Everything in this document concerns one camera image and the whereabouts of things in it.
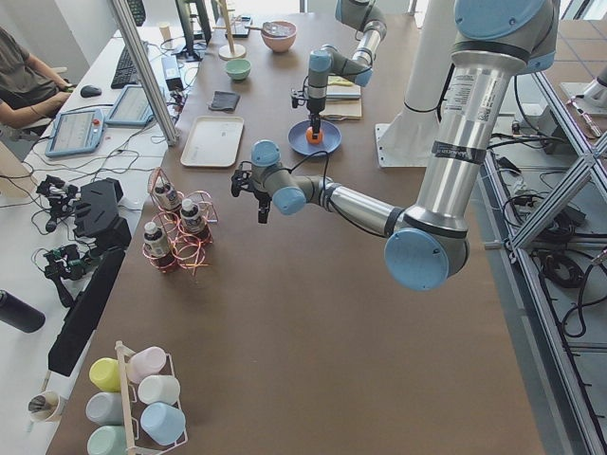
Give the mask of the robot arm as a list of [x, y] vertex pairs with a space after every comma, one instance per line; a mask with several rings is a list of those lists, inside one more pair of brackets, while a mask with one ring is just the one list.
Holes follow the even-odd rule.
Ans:
[[297, 176], [270, 140], [253, 145], [250, 161], [232, 175], [232, 193], [255, 195], [260, 222], [271, 208], [291, 215], [308, 203], [335, 212], [386, 239], [385, 263], [401, 285], [423, 291], [442, 285], [469, 255], [464, 213], [509, 81], [553, 63], [558, 13], [555, 1], [455, 3], [447, 103], [412, 206], [391, 206], [325, 175]]
[[310, 144], [322, 141], [321, 112], [325, 109], [329, 77], [336, 75], [360, 87], [366, 86], [373, 74], [377, 48], [387, 33], [384, 14], [374, 1], [339, 1], [335, 18], [362, 36], [350, 58], [333, 45], [323, 45], [309, 54], [303, 88], [291, 92], [291, 101], [294, 108], [304, 103], [308, 110], [309, 126], [304, 137]]

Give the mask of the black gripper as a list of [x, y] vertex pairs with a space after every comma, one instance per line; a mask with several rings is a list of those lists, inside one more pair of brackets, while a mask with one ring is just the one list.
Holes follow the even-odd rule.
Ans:
[[322, 129], [321, 112], [325, 109], [326, 87], [305, 86], [302, 90], [291, 90], [291, 104], [297, 108], [302, 103], [308, 110], [309, 127], [315, 132]]
[[242, 161], [235, 169], [230, 178], [230, 190], [233, 197], [238, 197], [242, 191], [252, 193], [258, 201], [258, 222], [266, 224], [270, 212], [271, 197], [265, 191], [260, 191], [254, 186], [252, 169], [245, 169], [245, 164], [250, 161]]

